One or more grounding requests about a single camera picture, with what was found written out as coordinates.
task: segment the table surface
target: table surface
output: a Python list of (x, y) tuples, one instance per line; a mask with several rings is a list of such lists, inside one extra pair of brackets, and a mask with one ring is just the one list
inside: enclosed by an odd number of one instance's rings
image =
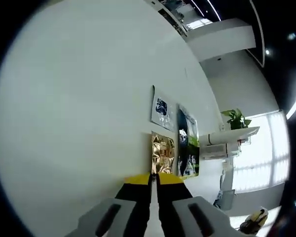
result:
[[(200, 134), (219, 129), (202, 68), (144, 1), (65, 0), (23, 28), (0, 69), (0, 181), (35, 236), (65, 235), (124, 177), (149, 171), (152, 130), (177, 145), (150, 122), (152, 85)], [(186, 185), (213, 201), (221, 163), (200, 169)]]

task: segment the green leaves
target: green leaves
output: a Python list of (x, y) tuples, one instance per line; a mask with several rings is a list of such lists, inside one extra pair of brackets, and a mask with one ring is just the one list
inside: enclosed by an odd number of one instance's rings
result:
[(226, 110), (221, 112), (223, 115), (230, 117), (231, 119), (227, 121), (227, 123), (231, 124), (231, 129), (240, 129), (240, 128), (247, 128), (251, 123), (250, 119), (246, 119), (240, 109), (236, 110)]

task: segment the gold package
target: gold package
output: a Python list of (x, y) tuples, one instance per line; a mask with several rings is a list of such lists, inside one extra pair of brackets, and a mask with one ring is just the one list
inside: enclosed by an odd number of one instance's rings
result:
[(152, 167), (151, 173), (171, 174), (174, 160), (174, 142), (169, 137), (152, 132)]

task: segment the yellow object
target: yellow object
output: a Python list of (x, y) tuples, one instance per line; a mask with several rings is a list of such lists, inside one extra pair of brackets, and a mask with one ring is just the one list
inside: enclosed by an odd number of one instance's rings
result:
[(148, 185), (150, 173), (147, 174), (139, 174), (136, 176), (125, 178), (125, 184), (141, 184), (141, 185)]
[(182, 184), (183, 181), (173, 174), (158, 173), (160, 178), (160, 184)]

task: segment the potted plant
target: potted plant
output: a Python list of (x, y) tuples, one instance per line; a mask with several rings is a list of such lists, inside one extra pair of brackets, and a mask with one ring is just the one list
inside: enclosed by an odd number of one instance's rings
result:
[(251, 123), (250, 119), (245, 119), (240, 109), (226, 110), (222, 112), (223, 115), (229, 116), (231, 119), (227, 122), (230, 123), (231, 130), (247, 128)]

